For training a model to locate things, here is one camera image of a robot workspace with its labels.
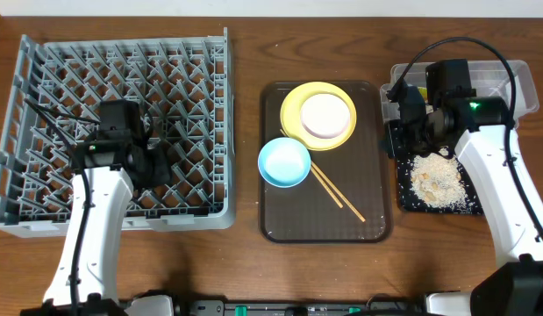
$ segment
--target green connector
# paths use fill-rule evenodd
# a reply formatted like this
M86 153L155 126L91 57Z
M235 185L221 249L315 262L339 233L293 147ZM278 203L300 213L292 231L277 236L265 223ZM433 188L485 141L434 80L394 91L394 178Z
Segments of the green connector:
M247 316L247 307L236 306L236 316Z

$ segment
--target cable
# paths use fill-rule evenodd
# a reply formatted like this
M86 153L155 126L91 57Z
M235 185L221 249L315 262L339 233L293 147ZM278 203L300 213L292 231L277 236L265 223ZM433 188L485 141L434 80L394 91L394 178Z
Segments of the cable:
M505 158L506 158L506 164L509 166L509 171L511 172L511 177L513 178L513 182L515 183L515 186L517 187L518 194L525 204L526 211L528 212L529 217L532 220L532 223L534 224L534 227L536 228L536 231L538 232L538 236L543 241L543 227L538 221L538 217L536 216L536 213L534 212L530 201L528 200L528 197L526 196L525 190L523 189L523 184L520 182L520 179L518 178L517 169L515 168L515 158L512 157L511 154L511 130L515 126L515 104L517 102L517 85L515 84L515 75L513 75L513 72L511 70L511 67L509 66L509 63L507 60L490 44L487 44L479 39L473 39L469 37L453 37L449 39L443 39L441 41L438 41L434 44L431 44L430 46L424 48L421 52L419 52L411 62L408 64L408 66L405 68L404 72L400 75L400 77L397 79L396 83L392 87L392 90L389 91L388 98L390 101L393 101L395 99L396 94L399 92L400 89L402 89L402 82L404 80L405 75L407 75L408 71L410 71L411 66L419 59L421 56L423 56L426 52L430 51L431 49L451 42L456 41L468 41L472 43L476 43L489 51L493 53L500 61L503 63L505 70L507 71L507 75L509 76L509 81L511 82L511 104L509 106L509 122L507 126L505 127Z
M32 101L30 101L28 99L24 99L24 102L26 102L27 104L31 104L32 108L38 108L41 111L45 111L45 112L49 112L49 113L54 114L54 115L62 116L62 117L67 118L67 119L75 119L75 120L79 120L79 121L82 121L82 122L94 123L94 124L99 124L100 123L100 122L98 122L98 121L96 121L94 119L91 119L91 118L81 118L81 117L77 117L77 116L74 116L74 115L61 113L59 111L54 111L54 110L51 110L49 108L46 108L45 106L35 104L35 103L33 103Z
M388 299L393 299L390 295L388 295L386 293L376 293L375 295L373 295L371 298L368 299L367 304L365 305L367 307L367 309L370 309L370 304L374 303L375 298L379 298L379 297L385 297L385 298L388 298ZM388 300L388 301L381 301L381 302L382 303L393 303L394 306L398 310L402 310L402 307L400 307L400 305L395 300Z
M77 293L78 263L80 262L80 252L82 249L82 241L84 239L84 231L86 228L86 223L88 221L89 206L91 204L88 176L86 176L86 172L80 165L80 162L75 158L75 152L72 150L70 143L68 143L68 140L64 137L64 135L61 133L61 131L55 125L55 123L49 120L49 118L45 114L43 114L43 111L38 106L35 106L35 104L33 104L32 102L26 102L26 103L29 107L31 107L35 111L35 113L37 113L37 115L41 119L43 119L46 122L47 126L51 127L54 133L57 134L57 136L62 141L64 146L67 148L67 153L71 156L75 167L82 171L82 182L84 184L85 199L84 199L83 212L82 212L82 222L80 223L80 228L78 229L78 235L76 236L75 252L72 257L72 264L70 266L70 279L69 279L71 313L74 316L77 316L78 315L78 293Z
M434 314L430 312L413 312L413 311L401 311L401 310L368 310L368 311L352 312L345 316L376 316L376 315L443 316L440 314Z

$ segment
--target clear plastic container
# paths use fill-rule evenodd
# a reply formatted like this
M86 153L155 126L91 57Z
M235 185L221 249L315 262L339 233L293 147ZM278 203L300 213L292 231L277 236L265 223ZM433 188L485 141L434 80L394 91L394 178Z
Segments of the clear plastic container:
M517 120L526 113L536 112L539 109L539 102L528 64L524 61L508 62L515 75L517 86L517 104L515 106L515 120ZM418 87L426 87L425 69L431 64L432 62L414 64L405 76L405 81ZM380 89L384 122L400 118L398 104L391 103L386 98L386 92L396 83L407 65L394 65L390 71L390 83L384 84ZM469 61L468 67L472 88L476 88L478 97L500 96L509 104L511 100L511 83L500 61Z

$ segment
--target gray dish rack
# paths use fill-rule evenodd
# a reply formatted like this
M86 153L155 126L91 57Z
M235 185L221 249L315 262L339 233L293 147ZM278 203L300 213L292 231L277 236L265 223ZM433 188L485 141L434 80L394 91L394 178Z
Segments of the gray dish rack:
M37 44L23 36L0 141L0 230L65 235L72 205L69 158L23 99L90 119L101 101L127 99L153 116L173 184L144 190L124 230L223 229L235 220L232 52L224 36ZM72 144L93 124L55 116Z

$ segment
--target brown tray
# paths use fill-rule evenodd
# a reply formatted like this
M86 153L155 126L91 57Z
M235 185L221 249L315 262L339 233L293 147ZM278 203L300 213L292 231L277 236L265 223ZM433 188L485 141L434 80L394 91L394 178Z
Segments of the brown tray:
M353 100L357 125L343 145L311 151L311 158L367 221L362 223L346 205L340 209L312 173L288 189L276 188L260 177L260 227L270 241L372 243L391 232L388 157L379 146L383 127L378 89L367 82L330 83ZM272 83L261 93L262 147L282 137L282 101L300 84Z

